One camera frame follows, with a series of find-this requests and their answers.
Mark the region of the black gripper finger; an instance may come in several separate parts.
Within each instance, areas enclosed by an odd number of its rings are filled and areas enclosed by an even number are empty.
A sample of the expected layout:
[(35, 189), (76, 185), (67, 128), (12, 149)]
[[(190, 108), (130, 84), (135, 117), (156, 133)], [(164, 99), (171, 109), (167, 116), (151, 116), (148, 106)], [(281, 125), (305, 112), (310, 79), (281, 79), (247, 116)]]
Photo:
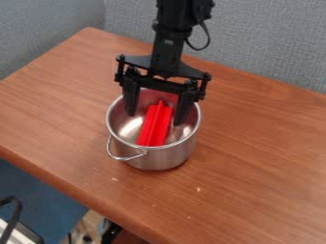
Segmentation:
[(177, 112), (175, 112), (175, 120), (174, 125), (179, 126), (183, 124), (190, 110), (197, 102), (198, 95), (198, 82), (197, 81), (186, 81), (185, 82), (186, 91), (178, 96), (177, 102)]
[(135, 115), (139, 101), (139, 70), (135, 67), (128, 67), (122, 80), (122, 94), (124, 110), (130, 116)]

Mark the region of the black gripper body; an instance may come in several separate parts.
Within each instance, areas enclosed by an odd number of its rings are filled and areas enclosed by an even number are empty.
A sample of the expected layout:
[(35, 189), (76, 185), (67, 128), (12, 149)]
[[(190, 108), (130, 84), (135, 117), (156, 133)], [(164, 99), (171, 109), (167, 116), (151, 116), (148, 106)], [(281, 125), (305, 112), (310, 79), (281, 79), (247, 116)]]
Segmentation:
[(191, 31), (159, 30), (154, 38), (150, 55), (124, 55), (116, 57), (119, 64), (115, 81), (123, 87), (123, 75), (128, 67), (139, 70), (140, 89), (181, 95), (186, 91), (185, 82), (198, 82), (197, 102), (205, 99), (207, 82), (211, 75), (189, 66), (181, 59), (183, 45), (189, 42)]

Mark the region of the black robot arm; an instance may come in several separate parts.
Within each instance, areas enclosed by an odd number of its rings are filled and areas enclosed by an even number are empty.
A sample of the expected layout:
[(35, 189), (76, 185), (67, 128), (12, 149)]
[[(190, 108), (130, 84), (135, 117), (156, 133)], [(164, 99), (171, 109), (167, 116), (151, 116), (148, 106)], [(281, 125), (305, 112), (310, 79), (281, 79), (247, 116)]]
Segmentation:
[(136, 112), (142, 88), (178, 96), (175, 126), (185, 122), (194, 104), (205, 99), (211, 75), (183, 63), (181, 56), (183, 44), (195, 51), (210, 45), (207, 39), (205, 46), (195, 48), (189, 38), (195, 26), (201, 26), (209, 35), (205, 21), (211, 18), (214, 7), (213, 0), (156, 0), (151, 55), (120, 54), (116, 57), (119, 65), (115, 81), (122, 86), (123, 105), (128, 115)]

